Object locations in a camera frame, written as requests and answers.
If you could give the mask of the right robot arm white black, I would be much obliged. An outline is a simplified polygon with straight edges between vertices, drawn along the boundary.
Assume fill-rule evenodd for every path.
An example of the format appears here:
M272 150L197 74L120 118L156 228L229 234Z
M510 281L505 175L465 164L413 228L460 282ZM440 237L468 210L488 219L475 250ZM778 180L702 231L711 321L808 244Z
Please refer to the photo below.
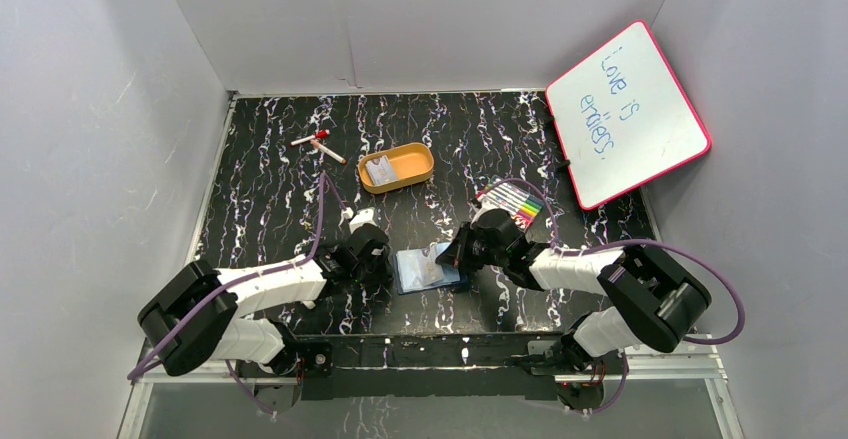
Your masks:
M674 351L712 302L707 288L659 247L566 252L529 240L503 209L463 223L434 261L466 274L498 267L525 289L568 289L608 298L610 307L578 319L541 355L577 373L590 372L611 351L640 344Z

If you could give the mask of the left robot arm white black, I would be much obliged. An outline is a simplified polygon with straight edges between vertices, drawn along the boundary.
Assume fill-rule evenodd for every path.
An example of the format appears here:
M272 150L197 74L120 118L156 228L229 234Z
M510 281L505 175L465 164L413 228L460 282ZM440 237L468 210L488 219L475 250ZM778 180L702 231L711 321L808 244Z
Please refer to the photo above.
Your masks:
M170 376L209 360L252 362L278 376L295 370L326 376L332 358L327 342L301 340L286 325L255 315L389 282L388 241L380 228L364 224L341 242L318 246L311 259L247 269L215 269L195 260L141 309L137 321L147 340L162 348L158 357Z

